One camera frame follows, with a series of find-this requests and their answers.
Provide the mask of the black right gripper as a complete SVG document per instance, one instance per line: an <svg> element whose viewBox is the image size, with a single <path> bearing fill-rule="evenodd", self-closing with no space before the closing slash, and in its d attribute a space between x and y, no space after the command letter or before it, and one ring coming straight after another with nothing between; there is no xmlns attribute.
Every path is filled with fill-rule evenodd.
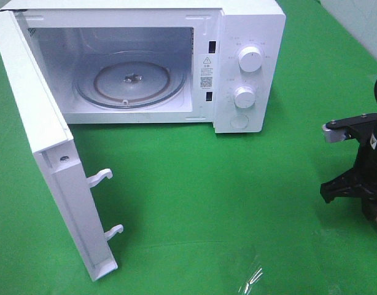
<svg viewBox="0 0 377 295"><path fill-rule="evenodd" d="M322 183L320 194L326 203L337 197L361 199L363 215L374 220L377 217L377 160L371 146L360 145L352 171Z"/></svg>

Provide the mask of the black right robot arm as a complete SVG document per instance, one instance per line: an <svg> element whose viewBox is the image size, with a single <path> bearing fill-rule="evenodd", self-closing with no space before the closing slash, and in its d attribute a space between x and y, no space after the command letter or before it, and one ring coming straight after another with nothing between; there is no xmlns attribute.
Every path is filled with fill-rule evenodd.
<svg viewBox="0 0 377 295"><path fill-rule="evenodd" d="M377 102L377 80L374 96ZM326 203L337 197L361 199L364 216L377 222L377 113L332 120L322 131L328 143L355 139L359 148L352 168L321 184L321 196Z"/></svg>

